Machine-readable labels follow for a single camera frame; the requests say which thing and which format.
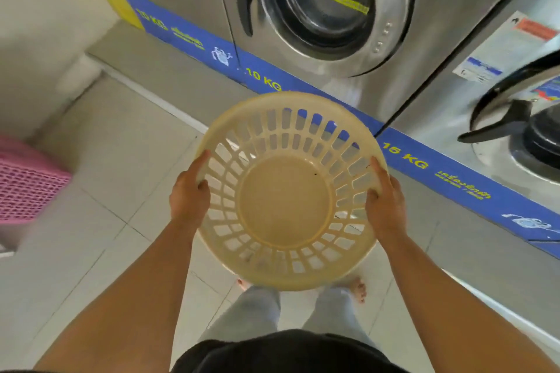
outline leg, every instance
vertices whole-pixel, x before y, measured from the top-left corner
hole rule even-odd
[[[269,287],[251,286],[202,334],[209,339],[239,342],[278,331],[280,294]]]
[[[326,287],[318,296],[315,310],[302,329],[315,333],[337,334],[375,347],[374,342],[356,320],[352,295],[359,302],[363,302],[366,287],[360,279],[353,281],[349,287]]]

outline empty basket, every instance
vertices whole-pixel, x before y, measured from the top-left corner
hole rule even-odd
[[[33,220],[71,177],[42,153],[0,136],[0,224]]]
[[[376,140],[351,112],[298,92],[257,96],[221,115],[198,153],[211,207],[200,233],[223,265],[248,281],[304,290],[335,281],[373,248],[368,188]]]

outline white wall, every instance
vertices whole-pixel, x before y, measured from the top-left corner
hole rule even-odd
[[[29,137],[79,94],[76,61],[117,19],[105,0],[0,0],[0,133]]]

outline beige laundry basket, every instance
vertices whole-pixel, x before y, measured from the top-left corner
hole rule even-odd
[[[304,290],[346,275],[376,239],[364,209],[368,167],[386,167],[371,132],[326,98],[278,92],[222,114],[198,154],[212,193],[200,233],[223,265],[251,283]]]

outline pink plastic laundry basket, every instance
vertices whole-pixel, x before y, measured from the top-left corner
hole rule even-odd
[[[0,224],[32,221],[71,178],[42,153],[0,135]]]

